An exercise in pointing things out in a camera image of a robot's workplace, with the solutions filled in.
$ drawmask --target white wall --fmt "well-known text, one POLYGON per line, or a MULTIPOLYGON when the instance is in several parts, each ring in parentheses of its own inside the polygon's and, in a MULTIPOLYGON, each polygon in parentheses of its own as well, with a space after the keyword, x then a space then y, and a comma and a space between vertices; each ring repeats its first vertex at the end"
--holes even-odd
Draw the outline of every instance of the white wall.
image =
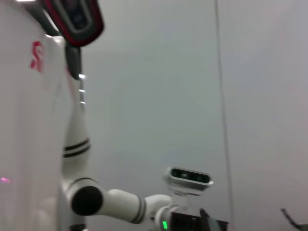
POLYGON ((308 2, 219 0, 237 231, 308 223, 308 2))
MULTIPOLYGON (((194 199, 230 220, 213 0, 104 0, 106 32, 84 50, 92 166, 106 188, 168 193, 179 166, 212 175, 194 199)), ((90 229, 148 230, 107 218, 90 229)))

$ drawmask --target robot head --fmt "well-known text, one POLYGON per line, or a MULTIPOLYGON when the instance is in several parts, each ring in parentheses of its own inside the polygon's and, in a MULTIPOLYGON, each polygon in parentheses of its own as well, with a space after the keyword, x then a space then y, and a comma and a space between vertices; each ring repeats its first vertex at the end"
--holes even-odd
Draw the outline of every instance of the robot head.
POLYGON ((97 0, 40 0, 65 40, 74 47, 93 42, 104 30, 97 0))

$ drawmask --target red trim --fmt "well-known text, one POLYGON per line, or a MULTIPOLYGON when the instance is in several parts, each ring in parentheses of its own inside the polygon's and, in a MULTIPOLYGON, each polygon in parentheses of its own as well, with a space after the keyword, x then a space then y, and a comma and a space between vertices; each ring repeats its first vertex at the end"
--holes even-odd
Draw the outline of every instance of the red trim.
POLYGON ((99 5, 97 4, 96 0, 89 0, 90 2, 90 6, 94 12, 94 16, 95 16, 95 20, 96 23, 98 23, 98 27, 99 29, 96 31, 96 33, 93 34, 93 36, 91 36, 90 38, 84 40, 84 41, 75 41, 69 30, 66 29, 65 25, 62 23, 61 18, 58 16, 58 13, 56 11, 56 9, 54 8, 53 4, 51 3, 53 0, 45 0, 45 4, 46 7, 48 9, 48 11, 51 13, 51 17, 55 20, 56 25, 60 28, 61 32, 65 34, 68 42, 70 44, 72 44, 73 46, 76 47, 82 47, 85 46, 89 43, 91 43, 92 41, 94 41, 103 31, 103 22, 102 22, 102 17, 101 17, 101 13, 99 10, 99 5))

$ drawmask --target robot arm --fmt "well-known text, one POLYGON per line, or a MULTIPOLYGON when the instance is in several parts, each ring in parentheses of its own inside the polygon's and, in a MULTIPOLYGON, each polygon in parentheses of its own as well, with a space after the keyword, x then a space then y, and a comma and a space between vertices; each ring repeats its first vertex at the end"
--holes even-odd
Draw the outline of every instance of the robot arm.
POLYGON ((80 107, 79 80, 70 78, 74 96, 66 146, 63 154, 62 190, 74 213, 80 216, 105 215, 139 224, 171 203, 166 195, 140 198, 122 190, 104 190, 88 170, 90 140, 80 107))

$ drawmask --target camera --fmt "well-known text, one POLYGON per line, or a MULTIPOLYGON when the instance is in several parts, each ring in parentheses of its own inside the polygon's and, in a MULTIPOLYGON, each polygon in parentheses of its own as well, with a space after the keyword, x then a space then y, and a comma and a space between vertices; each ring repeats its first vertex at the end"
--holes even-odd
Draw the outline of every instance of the camera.
POLYGON ((204 191, 213 184, 213 181, 208 174, 179 167, 167 168, 164 179, 170 186, 191 189, 194 191, 204 191))

